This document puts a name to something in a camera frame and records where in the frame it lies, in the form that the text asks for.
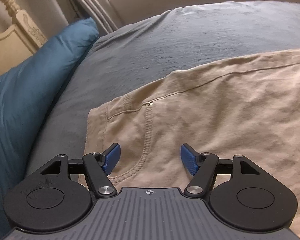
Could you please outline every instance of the cream wooden headboard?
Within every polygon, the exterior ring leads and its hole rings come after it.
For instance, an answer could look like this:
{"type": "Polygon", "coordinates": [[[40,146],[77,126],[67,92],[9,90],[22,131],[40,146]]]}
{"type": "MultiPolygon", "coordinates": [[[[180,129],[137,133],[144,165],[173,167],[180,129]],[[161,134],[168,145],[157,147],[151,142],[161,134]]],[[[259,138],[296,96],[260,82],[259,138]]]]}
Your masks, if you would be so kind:
{"type": "Polygon", "coordinates": [[[15,0],[0,0],[12,18],[12,25],[0,33],[0,75],[33,55],[46,37],[15,0]]]}

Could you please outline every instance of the gray bed sheet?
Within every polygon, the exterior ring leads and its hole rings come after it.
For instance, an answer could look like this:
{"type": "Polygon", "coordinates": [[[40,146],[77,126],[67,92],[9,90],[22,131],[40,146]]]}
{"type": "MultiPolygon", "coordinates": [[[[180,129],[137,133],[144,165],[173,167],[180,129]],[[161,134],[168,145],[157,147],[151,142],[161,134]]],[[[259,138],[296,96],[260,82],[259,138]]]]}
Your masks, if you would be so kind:
{"type": "Polygon", "coordinates": [[[45,122],[27,175],[58,154],[83,155],[90,109],[173,70],[300,48],[300,4],[224,2],[176,8],[101,37],[45,122]]]}

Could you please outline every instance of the pillowcase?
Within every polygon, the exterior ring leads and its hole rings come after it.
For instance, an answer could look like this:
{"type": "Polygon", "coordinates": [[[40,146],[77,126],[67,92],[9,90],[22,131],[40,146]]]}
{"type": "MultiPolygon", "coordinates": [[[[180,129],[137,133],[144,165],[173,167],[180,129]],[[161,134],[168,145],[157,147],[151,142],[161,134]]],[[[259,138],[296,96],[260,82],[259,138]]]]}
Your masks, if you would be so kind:
{"type": "Polygon", "coordinates": [[[98,35],[91,18],[78,21],[0,76],[0,238],[10,230],[3,197],[23,179],[31,146],[53,99],[98,35]]]}

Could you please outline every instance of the silver screw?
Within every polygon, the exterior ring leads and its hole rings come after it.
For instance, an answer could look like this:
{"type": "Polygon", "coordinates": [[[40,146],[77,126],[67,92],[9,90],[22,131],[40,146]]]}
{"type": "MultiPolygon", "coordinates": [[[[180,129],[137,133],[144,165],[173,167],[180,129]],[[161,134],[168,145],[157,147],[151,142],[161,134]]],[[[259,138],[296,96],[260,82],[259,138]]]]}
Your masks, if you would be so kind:
{"type": "Polygon", "coordinates": [[[114,188],[113,187],[109,187],[109,186],[103,186],[103,187],[100,187],[98,189],[98,192],[100,194],[103,194],[103,195],[109,195],[111,194],[112,192],[114,192],[114,188]]]}
{"type": "Polygon", "coordinates": [[[191,194],[199,194],[203,191],[203,189],[199,186],[190,186],[187,188],[187,191],[191,194]]]}

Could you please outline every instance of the beige pants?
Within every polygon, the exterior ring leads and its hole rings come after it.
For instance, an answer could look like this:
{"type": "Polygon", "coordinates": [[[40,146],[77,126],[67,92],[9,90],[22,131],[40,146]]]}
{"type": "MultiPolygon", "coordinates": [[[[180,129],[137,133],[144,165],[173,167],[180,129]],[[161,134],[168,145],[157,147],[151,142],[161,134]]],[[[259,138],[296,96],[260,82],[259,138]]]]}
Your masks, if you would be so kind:
{"type": "Polygon", "coordinates": [[[118,190],[183,190],[191,176],[180,159],[182,143],[220,158],[247,156],[296,195],[291,229],[300,236],[300,50],[174,71],[92,109],[85,154],[114,142],[121,159],[110,179],[118,190]]]}

